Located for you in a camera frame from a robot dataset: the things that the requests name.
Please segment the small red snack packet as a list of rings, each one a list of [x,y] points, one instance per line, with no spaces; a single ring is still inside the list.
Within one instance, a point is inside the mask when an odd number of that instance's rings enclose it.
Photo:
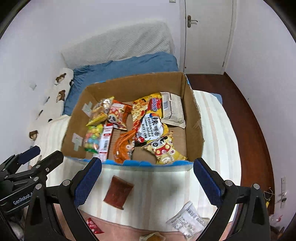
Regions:
[[[104,233],[91,218],[86,219],[86,223],[94,234],[98,235]]]

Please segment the panda orange snack packet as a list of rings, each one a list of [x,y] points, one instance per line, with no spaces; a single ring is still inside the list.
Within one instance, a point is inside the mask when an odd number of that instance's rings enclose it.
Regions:
[[[130,104],[125,104],[117,100],[113,100],[107,121],[113,124],[114,128],[122,131],[127,130],[127,117],[132,112],[132,106]]]

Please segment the white grey barcode snack packet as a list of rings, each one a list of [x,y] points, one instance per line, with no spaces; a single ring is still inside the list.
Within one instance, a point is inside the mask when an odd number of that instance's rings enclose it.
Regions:
[[[208,221],[203,219],[197,212],[191,201],[188,201],[182,209],[166,224],[181,232],[186,240],[196,238],[207,226]]]

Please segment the dark red snack packet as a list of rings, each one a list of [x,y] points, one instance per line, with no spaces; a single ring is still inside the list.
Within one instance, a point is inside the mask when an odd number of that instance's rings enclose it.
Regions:
[[[124,210],[123,206],[133,187],[134,185],[132,183],[129,183],[118,176],[113,176],[103,201],[115,208]]]

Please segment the yellow chips bag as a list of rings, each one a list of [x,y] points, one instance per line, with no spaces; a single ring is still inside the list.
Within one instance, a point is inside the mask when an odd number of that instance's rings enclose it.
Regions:
[[[97,126],[107,120],[114,96],[101,99],[92,109],[86,126]]]

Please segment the white bear long pillow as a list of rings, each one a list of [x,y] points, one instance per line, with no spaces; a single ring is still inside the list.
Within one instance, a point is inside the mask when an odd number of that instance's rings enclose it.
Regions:
[[[36,120],[32,124],[29,132],[30,140],[35,141],[43,126],[62,116],[65,100],[69,94],[71,85],[74,83],[73,78],[74,71],[72,69],[62,68],[60,70]]]

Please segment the cardboard milk box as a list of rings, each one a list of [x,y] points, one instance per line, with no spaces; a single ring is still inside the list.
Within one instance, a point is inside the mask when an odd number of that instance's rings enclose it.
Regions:
[[[203,152],[201,116],[181,72],[128,76],[87,86],[63,139],[64,156],[112,168],[189,170]]]

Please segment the yellow noodle snack bag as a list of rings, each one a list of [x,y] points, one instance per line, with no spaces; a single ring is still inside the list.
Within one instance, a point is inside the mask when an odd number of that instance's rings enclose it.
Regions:
[[[136,130],[136,146],[144,146],[169,132],[168,126],[161,122],[162,117],[160,92],[144,96],[133,102],[132,129]]]

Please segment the yellow cartoon snack bag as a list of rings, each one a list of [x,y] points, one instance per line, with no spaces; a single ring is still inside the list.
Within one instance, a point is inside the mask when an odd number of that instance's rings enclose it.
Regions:
[[[143,150],[155,155],[157,165],[172,164],[175,161],[185,161],[187,159],[175,149],[173,133],[173,131],[170,131],[142,147]]]

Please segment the white door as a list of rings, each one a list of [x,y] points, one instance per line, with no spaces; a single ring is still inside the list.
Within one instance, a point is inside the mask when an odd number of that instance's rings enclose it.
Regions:
[[[237,1],[179,1],[186,74],[223,74],[233,42]],[[187,15],[198,23],[187,27]]]

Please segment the grey white pillow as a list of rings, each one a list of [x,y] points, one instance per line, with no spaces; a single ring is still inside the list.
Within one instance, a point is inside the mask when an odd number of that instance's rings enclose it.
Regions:
[[[174,48],[168,25],[161,20],[148,20],[95,34],[70,44],[61,54],[66,65],[76,69],[158,52],[173,54]]]

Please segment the egg yolk pastry packet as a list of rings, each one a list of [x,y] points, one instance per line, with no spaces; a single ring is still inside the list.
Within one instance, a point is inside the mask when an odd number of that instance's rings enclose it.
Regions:
[[[150,233],[139,237],[139,241],[165,241],[166,238],[159,232]]]

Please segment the blue bed sheet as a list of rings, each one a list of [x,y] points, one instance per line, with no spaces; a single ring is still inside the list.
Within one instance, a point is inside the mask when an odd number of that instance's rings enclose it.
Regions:
[[[68,116],[72,114],[80,94],[88,85],[131,75],[177,72],[178,70],[175,56],[166,52],[76,68],[73,70],[73,81],[64,103],[63,114]]]

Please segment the beige wrapped cake packet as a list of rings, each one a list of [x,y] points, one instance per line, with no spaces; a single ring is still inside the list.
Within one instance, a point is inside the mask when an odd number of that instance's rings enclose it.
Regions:
[[[169,92],[161,92],[161,96],[163,110],[161,122],[166,125],[177,126],[185,129],[186,122],[181,97]]]

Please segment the colourful candy ball bag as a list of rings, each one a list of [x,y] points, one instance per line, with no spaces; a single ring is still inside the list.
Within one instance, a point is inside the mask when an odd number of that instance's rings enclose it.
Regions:
[[[103,125],[89,126],[83,140],[83,147],[86,152],[98,153],[100,138],[103,133]]]

